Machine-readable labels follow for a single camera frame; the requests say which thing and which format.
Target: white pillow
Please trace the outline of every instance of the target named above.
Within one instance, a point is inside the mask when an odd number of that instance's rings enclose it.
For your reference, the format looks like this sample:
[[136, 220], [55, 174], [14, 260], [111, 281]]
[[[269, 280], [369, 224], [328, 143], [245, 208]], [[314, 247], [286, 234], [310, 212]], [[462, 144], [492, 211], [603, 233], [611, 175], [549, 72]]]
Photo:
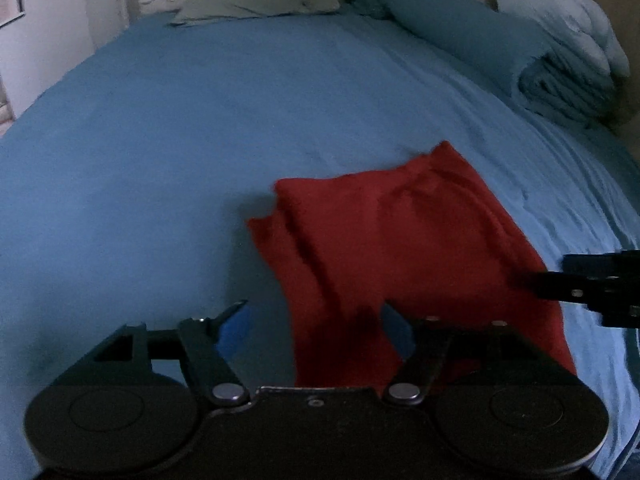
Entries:
[[629, 60], [611, 22], [593, 0], [498, 0], [498, 10], [538, 22], [598, 72], [629, 77]]

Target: folded red cloth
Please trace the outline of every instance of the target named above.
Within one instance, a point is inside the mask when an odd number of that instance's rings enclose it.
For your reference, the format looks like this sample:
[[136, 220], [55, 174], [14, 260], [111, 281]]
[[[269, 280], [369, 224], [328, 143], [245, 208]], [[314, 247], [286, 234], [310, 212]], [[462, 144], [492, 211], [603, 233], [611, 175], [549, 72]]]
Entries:
[[545, 270], [540, 256], [448, 142], [395, 170], [289, 178], [275, 191], [273, 214], [248, 225], [289, 304], [298, 386], [393, 378], [385, 301], [467, 328], [504, 320], [575, 373], [558, 302], [523, 285]]

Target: blue bed sheet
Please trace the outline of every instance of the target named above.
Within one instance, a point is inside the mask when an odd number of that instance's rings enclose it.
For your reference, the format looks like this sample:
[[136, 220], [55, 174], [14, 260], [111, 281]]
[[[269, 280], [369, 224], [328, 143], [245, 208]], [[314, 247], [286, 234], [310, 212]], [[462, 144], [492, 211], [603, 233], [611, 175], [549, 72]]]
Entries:
[[[392, 168], [448, 139], [550, 269], [640, 247], [640, 171], [607, 130], [519, 108], [393, 22], [169, 19], [131, 27], [0, 141], [2, 480], [37, 471], [30, 399], [122, 324], [170, 328], [249, 299], [232, 364], [252, 387], [291, 383], [287, 309], [244, 226], [279, 178]], [[593, 465], [605, 478], [640, 418], [636, 331], [563, 311], [578, 374], [611, 414]]]

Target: pillow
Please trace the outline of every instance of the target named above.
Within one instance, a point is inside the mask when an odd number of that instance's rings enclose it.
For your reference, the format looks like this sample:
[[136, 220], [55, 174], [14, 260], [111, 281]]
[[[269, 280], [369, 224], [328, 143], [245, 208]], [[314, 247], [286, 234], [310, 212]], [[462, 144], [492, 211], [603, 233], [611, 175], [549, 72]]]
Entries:
[[498, 0], [498, 10], [538, 22], [603, 75], [629, 77], [629, 61], [602, 8], [593, 0]]
[[186, 0], [172, 25], [225, 19], [260, 18], [283, 14], [336, 12], [340, 0]]

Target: teal blanket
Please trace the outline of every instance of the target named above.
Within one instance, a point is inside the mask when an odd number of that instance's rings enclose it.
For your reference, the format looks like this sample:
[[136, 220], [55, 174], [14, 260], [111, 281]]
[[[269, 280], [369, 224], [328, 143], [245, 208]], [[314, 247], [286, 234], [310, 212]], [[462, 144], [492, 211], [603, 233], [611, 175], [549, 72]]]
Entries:
[[347, 0], [360, 14], [396, 20], [490, 78], [514, 101], [565, 126], [604, 117], [616, 86], [531, 20], [475, 0]]

